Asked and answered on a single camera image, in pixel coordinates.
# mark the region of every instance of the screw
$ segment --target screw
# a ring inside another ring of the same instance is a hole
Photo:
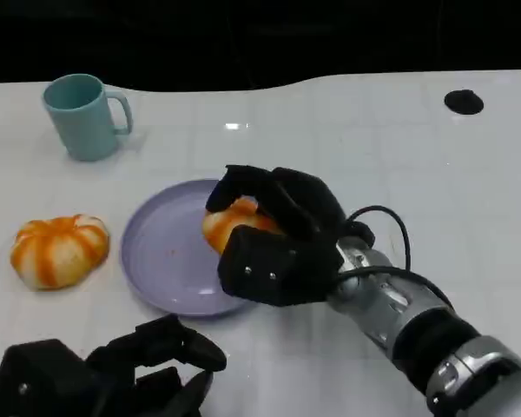
[[[17,392],[20,395],[25,395],[27,391],[29,390],[29,385],[27,385],[25,382],[19,385],[19,388],[17,389]]]

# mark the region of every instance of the orange striped bun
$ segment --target orange striped bun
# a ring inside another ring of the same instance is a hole
[[[10,262],[20,278],[36,289],[77,284],[106,258],[109,233],[89,215],[25,223],[11,249]]]
[[[247,198],[236,200],[220,213],[208,213],[202,221],[202,233],[212,248],[222,254],[234,227],[246,224],[253,228],[280,234],[276,223],[265,215],[256,213],[257,204]]]

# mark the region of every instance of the table surface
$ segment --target table surface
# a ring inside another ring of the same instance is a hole
[[[86,355],[158,317],[124,278],[124,226],[155,192],[220,177],[233,162],[318,175],[346,211],[396,209],[412,234],[413,270],[521,354],[521,71],[330,76],[248,92],[124,90],[135,133],[91,164],[67,157],[40,102],[44,85],[0,84],[0,360],[10,344],[50,337]],[[473,89],[484,111],[453,114],[443,101],[454,89]],[[79,212],[109,226],[108,260],[76,288],[29,291],[9,265],[17,229]],[[396,227],[378,214],[365,221],[376,247],[401,265]],[[326,305],[186,323],[228,355],[206,417],[428,415],[405,377]]]

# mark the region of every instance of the cup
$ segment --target cup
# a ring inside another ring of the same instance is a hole
[[[109,98],[122,105],[126,127],[114,126]],[[116,135],[127,135],[133,129],[128,99],[121,92],[105,91],[95,76],[58,78],[44,91],[43,103],[69,155],[78,161],[98,161],[112,155],[120,144]]]

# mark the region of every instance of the black cable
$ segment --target black cable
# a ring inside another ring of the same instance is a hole
[[[403,246],[406,252],[406,270],[411,271],[411,243],[409,242],[409,234],[407,233],[406,224],[403,223],[403,220],[401,220],[401,217],[399,217],[399,215],[395,211],[385,206],[367,206],[364,208],[360,208],[352,215],[347,217],[346,222],[353,222],[360,215],[363,215],[364,213],[369,213],[371,211],[380,211],[382,213],[386,213],[387,215],[391,216],[392,219],[396,221],[396,223],[398,223],[399,229],[401,230],[401,236],[403,237]]]
[[[390,274],[402,278],[406,281],[414,282],[416,284],[427,287],[441,301],[443,301],[445,304],[447,304],[450,308],[453,309],[452,302],[448,299],[448,297],[442,292],[440,288],[438,288],[432,281],[426,279],[424,276],[415,274],[411,271],[411,243],[409,242],[409,234],[407,233],[406,224],[403,222],[403,220],[401,220],[401,217],[399,217],[399,215],[395,211],[385,206],[368,206],[355,211],[353,214],[347,217],[346,222],[353,222],[364,213],[369,213],[373,211],[380,211],[382,213],[386,213],[387,215],[391,216],[396,223],[398,223],[399,229],[401,230],[401,236],[403,237],[403,244],[406,253],[405,269],[385,266],[352,269],[349,271],[338,273],[336,280],[333,282],[333,287],[337,288],[340,284],[352,279],[353,277],[367,277],[369,275],[375,274]]]

